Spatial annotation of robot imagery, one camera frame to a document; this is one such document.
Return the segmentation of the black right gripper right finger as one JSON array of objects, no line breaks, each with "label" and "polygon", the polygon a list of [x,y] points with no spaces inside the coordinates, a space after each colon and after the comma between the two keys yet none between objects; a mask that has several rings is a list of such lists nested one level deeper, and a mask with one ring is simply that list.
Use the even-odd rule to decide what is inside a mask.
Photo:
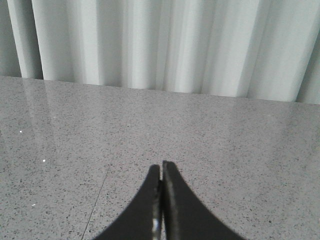
[{"label": "black right gripper right finger", "polygon": [[163,213],[168,240],[242,240],[197,198],[176,164],[162,164]]}]

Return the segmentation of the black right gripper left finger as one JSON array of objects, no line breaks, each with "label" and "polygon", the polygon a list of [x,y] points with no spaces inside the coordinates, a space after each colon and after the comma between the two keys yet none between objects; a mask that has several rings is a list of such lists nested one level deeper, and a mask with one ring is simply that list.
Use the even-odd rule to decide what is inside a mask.
[{"label": "black right gripper left finger", "polygon": [[147,176],[126,209],[96,240],[160,239],[160,166],[150,166]]}]

